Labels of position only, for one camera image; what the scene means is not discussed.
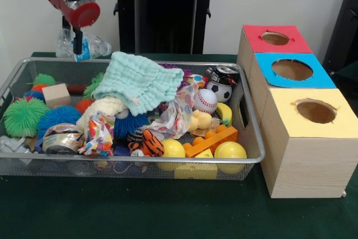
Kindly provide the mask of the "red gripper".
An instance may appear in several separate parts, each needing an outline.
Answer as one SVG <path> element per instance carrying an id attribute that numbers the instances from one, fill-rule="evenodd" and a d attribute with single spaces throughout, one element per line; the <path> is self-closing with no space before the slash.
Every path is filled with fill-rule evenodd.
<path id="1" fill-rule="evenodd" d="M 72 30 L 73 53 L 82 54 L 83 32 L 81 28 L 93 25 L 100 16 L 96 0 L 48 0 L 62 13 L 62 29 Z"/>

